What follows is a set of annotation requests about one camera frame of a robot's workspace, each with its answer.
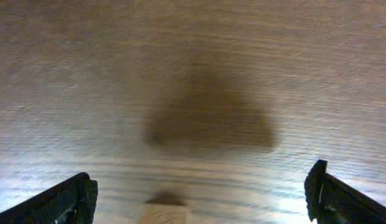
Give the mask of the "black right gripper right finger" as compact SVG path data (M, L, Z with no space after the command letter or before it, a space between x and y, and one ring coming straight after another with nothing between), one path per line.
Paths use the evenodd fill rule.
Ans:
M304 182L308 217L318 224L386 224L386 207L326 172L317 160Z

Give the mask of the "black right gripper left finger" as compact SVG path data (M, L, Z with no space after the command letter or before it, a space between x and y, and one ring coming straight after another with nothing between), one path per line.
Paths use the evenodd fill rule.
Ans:
M0 224L92 224L98 182L81 172L0 213Z

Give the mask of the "green R wooden block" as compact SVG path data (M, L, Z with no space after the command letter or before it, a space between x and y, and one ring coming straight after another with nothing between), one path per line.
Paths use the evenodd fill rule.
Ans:
M147 203L137 224L187 224L190 210L181 205Z

